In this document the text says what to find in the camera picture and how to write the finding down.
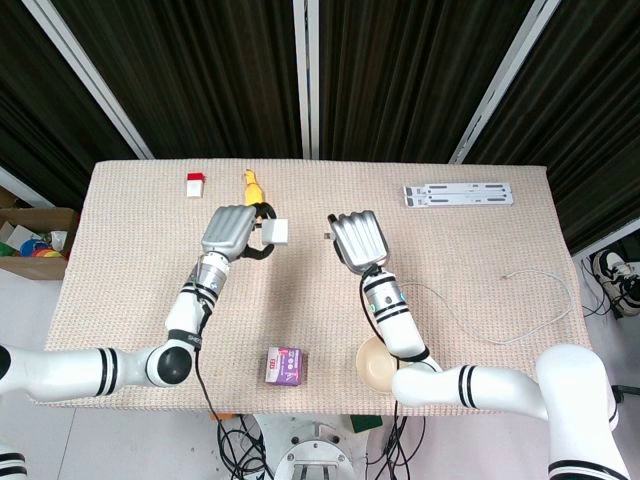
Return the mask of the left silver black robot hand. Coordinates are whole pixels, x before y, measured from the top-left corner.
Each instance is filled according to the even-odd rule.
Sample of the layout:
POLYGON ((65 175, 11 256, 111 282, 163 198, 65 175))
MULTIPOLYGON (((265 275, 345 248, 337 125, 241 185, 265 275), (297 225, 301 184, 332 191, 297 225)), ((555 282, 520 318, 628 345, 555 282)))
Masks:
POLYGON ((201 240, 203 253, 222 255, 229 262, 239 258, 266 259, 274 251, 273 245, 268 244, 262 250, 257 250, 248 244, 259 218, 276 219, 277 215, 266 202, 219 207, 201 240))

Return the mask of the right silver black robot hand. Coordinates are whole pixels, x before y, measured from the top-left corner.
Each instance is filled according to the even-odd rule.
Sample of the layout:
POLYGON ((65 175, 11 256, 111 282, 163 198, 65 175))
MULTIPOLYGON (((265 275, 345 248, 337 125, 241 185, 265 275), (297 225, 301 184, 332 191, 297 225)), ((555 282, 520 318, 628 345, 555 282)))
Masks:
POLYGON ((389 247, 372 210, 330 214, 328 222, 338 257, 351 272, 363 275, 387 263, 389 247))

